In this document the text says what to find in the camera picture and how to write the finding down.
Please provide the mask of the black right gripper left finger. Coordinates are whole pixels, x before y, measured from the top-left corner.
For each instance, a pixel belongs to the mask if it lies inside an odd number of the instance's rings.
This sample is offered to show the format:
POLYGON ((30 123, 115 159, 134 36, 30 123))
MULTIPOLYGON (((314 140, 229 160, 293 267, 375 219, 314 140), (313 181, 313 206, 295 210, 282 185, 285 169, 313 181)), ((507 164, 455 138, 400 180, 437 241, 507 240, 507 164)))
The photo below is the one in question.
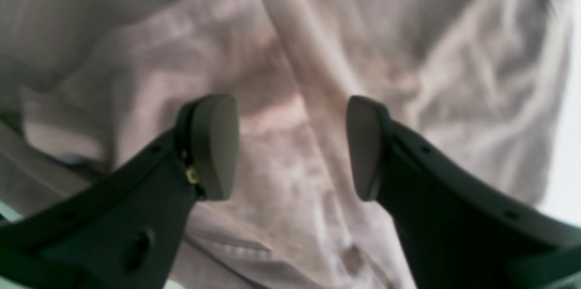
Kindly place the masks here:
POLYGON ((239 108, 183 105, 176 124, 98 184, 1 227, 1 281, 17 289, 162 289, 198 201, 231 197, 239 108))

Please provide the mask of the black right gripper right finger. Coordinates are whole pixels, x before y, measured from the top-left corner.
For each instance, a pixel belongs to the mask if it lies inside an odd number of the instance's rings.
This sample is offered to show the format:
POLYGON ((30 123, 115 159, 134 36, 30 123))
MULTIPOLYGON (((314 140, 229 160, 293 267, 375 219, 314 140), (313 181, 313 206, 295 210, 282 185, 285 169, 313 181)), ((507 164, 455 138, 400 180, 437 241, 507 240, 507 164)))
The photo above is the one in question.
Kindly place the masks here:
POLYGON ((479 181, 381 103, 353 95, 357 195, 394 221, 418 289, 578 289, 581 233, 479 181))

